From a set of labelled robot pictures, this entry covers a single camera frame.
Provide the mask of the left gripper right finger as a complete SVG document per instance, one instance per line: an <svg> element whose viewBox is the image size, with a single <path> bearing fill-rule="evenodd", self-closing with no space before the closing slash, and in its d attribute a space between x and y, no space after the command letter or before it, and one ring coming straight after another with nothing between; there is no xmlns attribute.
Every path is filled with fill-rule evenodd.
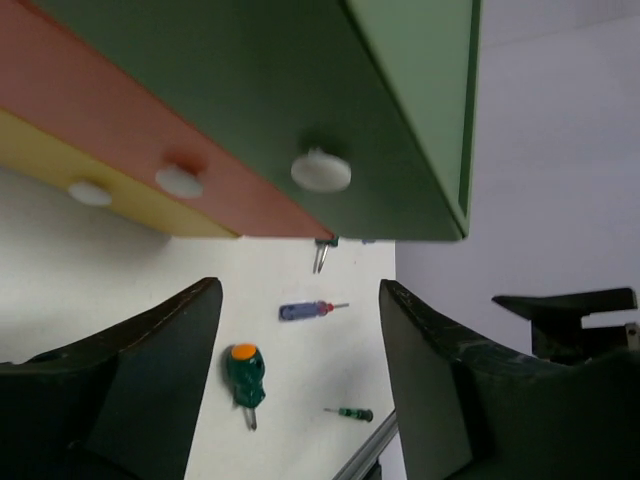
<svg viewBox="0 0 640 480"><path fill-rule="evenodd" d="M586 329L634 310L628 287L499 296L527 320L523 354L436 311L399 282L380 284L387 365L411 479L635 479L639 326Z"/></svg>

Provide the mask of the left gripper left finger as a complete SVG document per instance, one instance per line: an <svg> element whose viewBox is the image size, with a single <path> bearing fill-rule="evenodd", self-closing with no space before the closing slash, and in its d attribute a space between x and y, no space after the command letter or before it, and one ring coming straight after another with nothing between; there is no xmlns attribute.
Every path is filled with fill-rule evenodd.
<svg viewBox="0 0 640 480"><path fill-rule="evenodd" d="M222 286L202 279L82 340L1 367L5 479L181 479Z"/></svg>

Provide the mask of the stubby green screwdriver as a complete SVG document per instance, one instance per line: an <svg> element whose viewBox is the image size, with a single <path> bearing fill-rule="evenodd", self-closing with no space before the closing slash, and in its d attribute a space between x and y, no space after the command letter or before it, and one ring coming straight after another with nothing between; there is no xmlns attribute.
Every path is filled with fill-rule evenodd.
<svg viewBox="0 0 640 480"><path fill-rule="evenodd" d="M330 249L336 248L339 243L339 238L334 236L331 239L316 239L316 254L313 265L313 273L320 274L324 264L326 262L326 257Z"/></svg>
<svg viewBox="0 0 640 480"><path fill-rule="evenodd" d="M251 343L232 345L225 368L233 402L243 409L250 431L257 430L257 408L266 398L266 364L259 348Z"/></svg>

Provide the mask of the green top drawer box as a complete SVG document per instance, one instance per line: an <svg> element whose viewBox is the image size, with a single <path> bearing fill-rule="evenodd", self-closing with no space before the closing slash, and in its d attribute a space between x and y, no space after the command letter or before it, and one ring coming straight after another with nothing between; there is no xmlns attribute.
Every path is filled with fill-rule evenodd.
<svg viewBox="0 0 640 480"><path fill-rule="evenodd" d="M478 1L42 1L341 237L469 232Z"/></svg>

